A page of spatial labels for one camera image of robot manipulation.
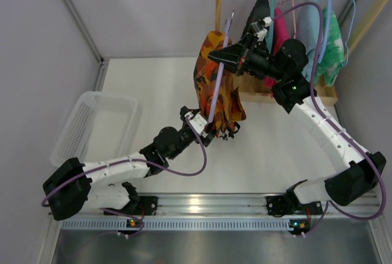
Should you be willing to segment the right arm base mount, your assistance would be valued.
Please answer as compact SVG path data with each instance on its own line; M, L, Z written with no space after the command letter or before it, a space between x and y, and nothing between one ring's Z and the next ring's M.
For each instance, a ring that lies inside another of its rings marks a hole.
M287 194L267 196L266 209L268 214L274 217L304 213L304 209L299 201Z

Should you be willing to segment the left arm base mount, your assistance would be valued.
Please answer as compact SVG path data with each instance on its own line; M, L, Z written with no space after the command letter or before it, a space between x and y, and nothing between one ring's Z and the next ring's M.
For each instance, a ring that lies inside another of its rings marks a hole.
M121 213L132 216L152 216L155 215L158 206L158 197L152 195L142 195L139 197L139 201L129 202L125 207L121 209L109 208L110 211Z

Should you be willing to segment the lilac plastic hanger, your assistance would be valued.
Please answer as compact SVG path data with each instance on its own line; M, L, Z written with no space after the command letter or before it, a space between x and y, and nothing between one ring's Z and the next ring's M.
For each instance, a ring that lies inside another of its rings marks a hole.
M223 45L222 45L223 48L228 46L228 41L229 41L229 37L230 37L230 28L232 25L234 15L235 15L235 10L232 10L232 14L227 18L227 20L225 22L225 29L224 29L225 37L224 37L224 41L223 41ZM214 120L214 114L216 111L216 104L217 104L217 99L218 99L218 95L219 95L223 72L224 72L224 64L219 62L216 84L214 87L213 98L211 101L210 111L209 111L209 115L208 115L208 123L209 124L211 124Z

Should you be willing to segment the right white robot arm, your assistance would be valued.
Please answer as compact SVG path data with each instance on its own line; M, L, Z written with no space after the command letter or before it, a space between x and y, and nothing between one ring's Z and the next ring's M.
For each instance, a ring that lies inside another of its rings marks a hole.
M235 75L247 73L277 80L271 89L274 99L302 124L329 158L334 168L332 175L291 188L298 203L331 200L347 206L375 188L376 173L383 172L386 158L381 152L370 153L355 143L329 114L301 73L308 63L302 42L288 39L271 55L257 36L247 33L238 43L209 52L208 58L223 63L225 70Z

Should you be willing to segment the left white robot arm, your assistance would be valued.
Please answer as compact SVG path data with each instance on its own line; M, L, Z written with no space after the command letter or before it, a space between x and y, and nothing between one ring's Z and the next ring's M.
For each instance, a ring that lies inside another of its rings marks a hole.
M82 162L77 157L67 159L43 183L42 207L49 208L57 221L97 210L132 215L140 201L132 179L149 178L162 172L185 177L199 175L200 170L184 173L170 169L168 164L192 143L198 143L205 154L211 141L203 136L208 122L200 110L183 107L180 117L183 125L179 130L164 127L151 144L134 154L100 162Z

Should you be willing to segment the orange camouflage trousers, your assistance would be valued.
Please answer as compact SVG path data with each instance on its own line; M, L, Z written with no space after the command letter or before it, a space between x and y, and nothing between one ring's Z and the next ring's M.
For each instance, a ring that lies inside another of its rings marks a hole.
M208 117L214 113L212 123L205 132L224 140L234 138L240 129L239 123L247 116L241 103L239 90L234 86L233 74L223 71L218 90L215 109L212 109L214 90L219 71L218 63L210 60L210 52L223 48L225 34L221 31L210 31L200 48L193 72L194 87L201 114Z

